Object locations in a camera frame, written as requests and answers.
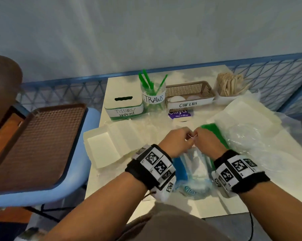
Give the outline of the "person's right forearm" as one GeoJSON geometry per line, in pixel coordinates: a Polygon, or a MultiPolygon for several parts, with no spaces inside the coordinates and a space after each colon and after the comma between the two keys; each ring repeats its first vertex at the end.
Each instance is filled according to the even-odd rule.
{"type": "Polygon", "coordinates": [[[273,241],[302,241],[302,202],[272,181],[239,194],[273,241]]]}

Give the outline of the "clear plastic wrap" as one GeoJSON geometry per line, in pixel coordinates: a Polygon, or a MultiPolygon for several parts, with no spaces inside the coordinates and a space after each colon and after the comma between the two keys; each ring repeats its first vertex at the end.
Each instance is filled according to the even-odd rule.
{"type": "Polygon", "coordinates": [[[283,113],[270,116],[249,109],[249,115],[222,111],[215,119],[228,145],[245,154],[269,178],[290,182],[302,167],[302,123],[283,113]]]}

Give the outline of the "brown serving tray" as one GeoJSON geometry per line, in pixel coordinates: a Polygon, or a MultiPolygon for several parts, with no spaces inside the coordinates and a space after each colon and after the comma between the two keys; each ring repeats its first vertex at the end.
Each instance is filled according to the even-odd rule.
{"type": "Polygon", "coordinates": [[[0,153],[0,194],[51,189],[65,178],[87,114],[83,103],[29,113],[0,153]]]}

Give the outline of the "green packet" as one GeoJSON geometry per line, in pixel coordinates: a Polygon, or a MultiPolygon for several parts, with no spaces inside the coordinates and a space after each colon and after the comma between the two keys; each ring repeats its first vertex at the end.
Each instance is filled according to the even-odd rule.
{"type": "MultiPolygon", "coordinates": [[[[226,143],[225,139],[223,138],[220,130],[218,129],[217,125],[215,124],[206,124],[206,125],[202,125],[201,128],[204,128],[204,129],[208,129],[210,130],[211,132],[213,132],[217,138],[221,141],[221,143],[227,148],[227,150],[229,150],[229,146],[228,144],[226,143]]],[[[211,165],[211,168],[213,170],[216,169],[215,165],[214,165],[214,162],[211,158],[209,158],[209,163],[211,165]]]]}

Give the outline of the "black marker wristband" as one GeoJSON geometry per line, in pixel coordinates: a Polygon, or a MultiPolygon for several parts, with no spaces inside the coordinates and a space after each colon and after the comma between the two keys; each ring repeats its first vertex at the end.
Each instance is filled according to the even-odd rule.
{"type": "Polygon", "coordinates": [[[166,202],[176,184],[172,159],[158,145],[144,145],[125,168],[125,172],[142,182],[157,201],[166,202]]]}
{"type": "Polygon", "coordinates": [[[214,162],[213,179],[229,198],[236,194],[246,193],[257,184],[269,182],[266,173],[249,158],[234,150],[227,150],[214,162]]]}

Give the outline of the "person's left hand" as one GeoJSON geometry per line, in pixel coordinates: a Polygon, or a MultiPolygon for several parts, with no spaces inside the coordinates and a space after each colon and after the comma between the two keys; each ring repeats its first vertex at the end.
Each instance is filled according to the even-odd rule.
{"type": "Polygon", "coordinates": [[[170,158],[177,158],[189,150],[183,149],[180,145],[179,128],[171,130],[158,146],[165,151],[170,158]]]}

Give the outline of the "blue packet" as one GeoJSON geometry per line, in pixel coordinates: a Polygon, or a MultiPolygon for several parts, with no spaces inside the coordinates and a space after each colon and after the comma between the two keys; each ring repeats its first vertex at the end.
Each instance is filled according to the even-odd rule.
{"type": "Polygon", "coordinates": [[[188,174],[186,171],[186,168],[184,166],[184,163],[182,162],[180,157],[174,158],[173,160],[173,166],[176,169],[176,188],[178,188],[181,185],[184,185],[188,182],[188,174]]]}

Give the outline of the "person's brown clothing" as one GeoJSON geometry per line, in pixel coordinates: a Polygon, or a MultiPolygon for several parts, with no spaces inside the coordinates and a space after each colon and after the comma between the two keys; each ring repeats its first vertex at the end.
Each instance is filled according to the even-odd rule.
{"type": "Polygon", "coordinates": [[[128,223],[115,241],[231,241],[207,221],[172,205],[156,204],[128,223]]]}

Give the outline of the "white stirrer container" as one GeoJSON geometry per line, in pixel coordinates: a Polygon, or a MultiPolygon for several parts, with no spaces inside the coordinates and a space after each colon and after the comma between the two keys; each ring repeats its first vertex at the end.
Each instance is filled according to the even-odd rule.
{"type": "Polygon", "coordinates": [[[249,96],[249,95],[252,94],[250,91],[247,90],[244,94],[237,95],[237,96],[221,96],[218,93],[218,84],[217,84],[217,82],[214,85],[213,92],[214,92],[213,104],[224,105],[224,106],[229,105],[232,101],[236,100],[237,98],[240,98],[242,96],[249,96]]]}

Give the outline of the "clear plastic packet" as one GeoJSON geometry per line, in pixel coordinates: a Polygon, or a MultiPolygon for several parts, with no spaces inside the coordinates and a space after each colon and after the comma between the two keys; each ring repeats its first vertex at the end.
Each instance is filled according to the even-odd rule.
{"type": "Polygon", "coordinates": [[[213,181],[209,173],[211,168],[206,156],[194,146],[179,157],[186,168],[188,182],[178,188],[174,185],[174,191],[188,199],[205,199],[213,188],[213,181]]]}

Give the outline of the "clear labelled straw jar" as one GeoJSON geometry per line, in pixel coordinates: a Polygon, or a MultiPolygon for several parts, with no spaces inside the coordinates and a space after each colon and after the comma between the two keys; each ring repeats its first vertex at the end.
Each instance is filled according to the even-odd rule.
{"type": "Polygon", "coordinates": [[[161,112],[166,109],[166,83],[160,87],[160,83],[155,82],[154,88],[145,88],[140,85],[142,92],[142,101],[147,113],[161,112]]]}

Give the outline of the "brown labelled basket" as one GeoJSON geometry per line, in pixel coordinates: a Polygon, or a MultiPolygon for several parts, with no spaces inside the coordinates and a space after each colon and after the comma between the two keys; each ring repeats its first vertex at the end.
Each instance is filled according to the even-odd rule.
{"type": "Polygon", "coordinates": [[[169,85],[166,87],[166,106],[170,111],[178,111],[191,109],[197,106],[211,104],[214,99],[214,92],[207,81],[197,81],[177,85],[169,85]],[[201,100],[180,101],[170,103],[169,98],[174,96],[183,96],[185,99],[191,95],[203,97],[201,100]]]}

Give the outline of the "white folded paper stack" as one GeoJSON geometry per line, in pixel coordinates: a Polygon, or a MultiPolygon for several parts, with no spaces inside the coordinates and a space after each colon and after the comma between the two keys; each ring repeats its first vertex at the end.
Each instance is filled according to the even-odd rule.
{"type": "Polygon", "coordinates": [[[83,143],[95,170],[107,167],[147,144],[156,143],[156,128],[144,120],[121,120],[85,131],[83,143]]]}

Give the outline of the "light blue chair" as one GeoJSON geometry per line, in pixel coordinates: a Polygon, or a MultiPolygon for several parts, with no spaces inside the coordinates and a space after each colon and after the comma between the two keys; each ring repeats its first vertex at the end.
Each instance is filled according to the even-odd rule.
{"type": "Polygon", "coordinates": [[[48,190],[0,194],[0,208],[22,207],[25,210],[31,211],[32,213],[57,223],[60,219],[48,215],[46,212],[73,210],[74,207],[44,209],[44,205],[64,199],[87,183],[91,161],[85,150],[83,134],[86,131],[98,128],[100,118],[101,113],[97,109],[87,109],[79,133],[77,134],[77,140],[72,147],[71,152],[73,153],[73,156],[70,159],[70,163],[67,165],[67,174],[62,177],[61,182],[48,190]]]}

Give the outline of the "green labelled tissue box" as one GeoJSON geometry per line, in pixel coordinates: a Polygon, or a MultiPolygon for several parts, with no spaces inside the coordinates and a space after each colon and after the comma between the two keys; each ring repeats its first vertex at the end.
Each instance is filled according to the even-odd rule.
{"type": "Polygon", "coordinates": [[[140,94],[135,96],[106,97],[104,100],[104,109],[113,121],[129,119],[146,112],[140,94]]]}

